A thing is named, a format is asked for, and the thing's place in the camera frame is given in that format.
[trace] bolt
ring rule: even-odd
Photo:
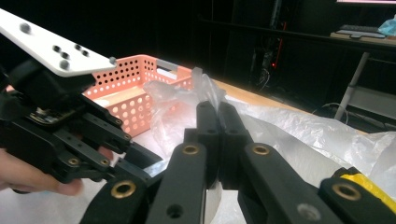
[[[102,160],[101,163],[102,163],[103,165],[108,165],[108,160]]]
[[[62,69],[67,70],[69,68],[70,63],[67,60],[61,60],[59,65]]]
[[[30,31],[32,29],[30,28],[30,25],[28,23],[24,22],[24,23],[21,23],[20,30],[28,35],[28,34],[30,34]]]
[[[110,57],[109,60],[110,60],[111,64],[116,64],[117,63],[115,57]]]
[[[78,159],[76,159],[76,158],[72,158],[72,159],[70,159],[68,162],[69,162],[70,164],[72,164],[72,165],[77,165],[77,164],[79,164],[79,161],[78,161]]]
[[[297,211],[302,216],[308,221],[319,221],[321,220],[321,214],[319,210],[309,204],[309,203],[300,203],[297,205]]]

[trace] clear plastic sheet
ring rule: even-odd
[[[207,75],[200,71],[193,75],[191,91],[156,81],[144,88],[154,101],[151,132],[165,158],[183,142],[184,129],[196,127],[195,107],[199,102],[211,100],[217,106],[225,101],[225,92]],[[236,107],[253,140],[278,150],[308,183],[318,186],[321,179],[330,177],[338,168],[355,166],[396,199],[395,132],[364,134],[338,120],[305,112],[248,105],[233,99],[229,103]],[[223,193],[224,206],[220,206],[212,223],[244,223],[238,205],[223,203],[234,199],[224,195],[234,193]]]

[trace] screw hole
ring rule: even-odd
[[[297,205],[298,213],[309,221],[319,221],[321,220],[321,215],[319,210],[308,203],[300,203]]]
[[[102,163],[103,165],[108,165],[108,160],[102,160],[101,163]]]
[[[183,148],[183,153],[188,155],[197,154],[199,151],[198,147],[187,146]]]
[[[270,153],[270,149],[267,147],[257,146],[253,148],[253,152],[259,155],[267,155]]]
[[[183,208],[179,204],[173,204],[166,209],[166,215],[172,219],[183,216]]]
[[[68,162],[69,162],[69,164],[77,165],[77,164],[78,164],[78,159],[72,158],[72,159],[70,159]]]
[[[111,196],[117,199],[123,199],[131,196],[136,190],[136,185],[130,180],[124,180],[111,189]]]
[[[350,201],[357,201],[361,198],[361,193],[348,184],[334,184],[332,190],[339,196]]]

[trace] human hand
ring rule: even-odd
[[[99,148],[99,152],[113,159],[113,153],[106,148]],[[46,175],[39,169],[25,161],[10,155],[4,148],[0,148],[0,190],[16,189],[25,192],[48,190],[64,195],[77,195],[82,192],[80,179],[69,184],[63,184],[51,175]]]

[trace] perforated basket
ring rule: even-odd
[[[136,136],[149,129],[151,97],[143,85],[151,80],[190,89],[191,70],[148,55],[117,59],[117,68],[94,73],[96,84],[84,95],[123,120],[122,129]]]

